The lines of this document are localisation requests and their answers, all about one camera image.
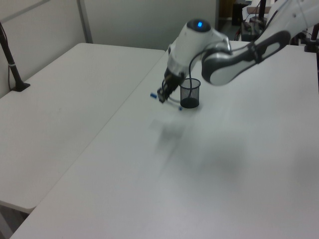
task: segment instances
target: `black joint band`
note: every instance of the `black joint band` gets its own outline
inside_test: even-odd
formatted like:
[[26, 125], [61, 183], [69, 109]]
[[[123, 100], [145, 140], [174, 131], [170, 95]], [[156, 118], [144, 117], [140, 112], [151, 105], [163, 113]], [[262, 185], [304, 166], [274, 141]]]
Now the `black joint band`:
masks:
[[257, 46], [255, 45], [254, 42], [251, 42], [250, 44], [248, 44], [248, 49], [252, 52], [257, 64], [263, 61], [263, 58], [261, 54], [258, 52]]

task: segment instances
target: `cable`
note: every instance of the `cable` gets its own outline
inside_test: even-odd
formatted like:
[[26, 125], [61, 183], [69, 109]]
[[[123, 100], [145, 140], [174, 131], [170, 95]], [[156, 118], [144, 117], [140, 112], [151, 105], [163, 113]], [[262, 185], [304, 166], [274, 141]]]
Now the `cable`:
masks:
[[8, 66], [8, 85], [9, 85], [9, 90], [12, 91], [10, 86], [10, 66]]
[[255, 10], [254, 10], [254, 11], [255, 11], [255, 21], [254, 21], [254, 28], [252, 28], [251, 31], [250, 31], [250, 39], [251, 39], [251, 36], [252, 36], [252, 34], [253, 34], [253, 29], [254, 29], [254, 31], [255, 31], [255, 27], [256, 27], [256, 17], [257, 17], [257, 9], [258, 9], [258, 6], [260, 6], [260, 3], [261, 3], [261, 1], [259, 1], [257, 7], [256, 7]]
[[1, 24], [1, 22], [0, 22], [0, 28], [1, 28], [1, 31], [3, 32], [3, 34], [4, 34], [5, 41], [8, 43], [8, 38], [7, 38], [7, 36], [6, 36], [5, 30], [4, 30], [4, 28], [3, 28], [2, 24]]
[[173, 99], [173, 98], [171, 98], [171, 97], [169, 97], [169, 99], [170, 99], [171, 101], [175, 102], [175, 103], [180, 103], [180, 101], [175, 100], [175, 99]]
[[[4, 28], [3, 28], [2, 24], [1, 24], [1, 22], [0, 22], [0, 29], [1, 29], [1, 31], [2, 31], [3, 34], [4, 34], [6, 43], [8, 44], [8, 38], [7, 38], [7, 36], [6, 36], [5, 30], [4, 30]], [[9, 86], [9, 90], [11, 91], [12, 89], [11, 89], [11, 86], [10, 86], [10, 66], [9, 66], [9, 65], [8, 65], [8, 86]]]

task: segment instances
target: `white wall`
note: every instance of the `white wall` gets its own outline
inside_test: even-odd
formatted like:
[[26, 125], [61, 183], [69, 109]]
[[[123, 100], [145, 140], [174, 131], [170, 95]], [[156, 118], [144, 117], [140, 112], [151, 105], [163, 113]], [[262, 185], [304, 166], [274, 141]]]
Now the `white wall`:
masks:
[[94, 43], [166, 50], [189, 20], [215, 25], [216, 0], [83, 0]]
[[[76, 0], [50, 0], [3, 23], [3, 27], [23, 81], [85, 42]], [[7, 61], [0, 48], [0, 98], [6, 93]]]

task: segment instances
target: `black clamp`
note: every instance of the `black clamp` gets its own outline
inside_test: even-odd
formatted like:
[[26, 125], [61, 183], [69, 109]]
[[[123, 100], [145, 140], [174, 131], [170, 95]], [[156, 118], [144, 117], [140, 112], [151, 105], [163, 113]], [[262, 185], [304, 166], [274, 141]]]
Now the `black clamp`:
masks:
[[259, 51], [258, 47], [255, 45], [254, 42], [250, 42], [248, 45], [247, 45], [248, 49], [251, 51], [251, 53], [253, 53], [253, 56], [254, 56], [254, 59], [255, 59], [255, 62], [257, 64], [261, 63], [263, 61], [263, 58], [262, 58], [262, 54], [261, 52]]

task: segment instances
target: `black stand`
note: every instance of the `black stand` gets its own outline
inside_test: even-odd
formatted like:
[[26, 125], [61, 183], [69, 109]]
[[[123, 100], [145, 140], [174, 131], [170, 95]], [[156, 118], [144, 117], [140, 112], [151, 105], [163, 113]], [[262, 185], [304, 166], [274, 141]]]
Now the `black stand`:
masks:
[[15, 79], [15, 87], [12, 90], [21, 92], [24, 89], [28, 88], [30, 86], [30, 84], [24, 83], [21, 80], [19, 71], [18, 71], [18, 69], [17, 69], [17, 67], [15, 65], [15, 62], [14, 62], [13, 57], [12, 57], [12, 54], [10, 52], [9, 45], [8, 45], [8, 42], [7, 42], [7, 38], [6, 38], [5, 34], [4, 34], [3, 27], [1, 25], [1, 23], [0, 23], [0, 44], [1, 44], [1, 47], [2, 47], [3, 52], [5, 54], [6, 60], [8, 61], [8, 65], [9, 65], [9, 67], [11, 69], [13, 77]]

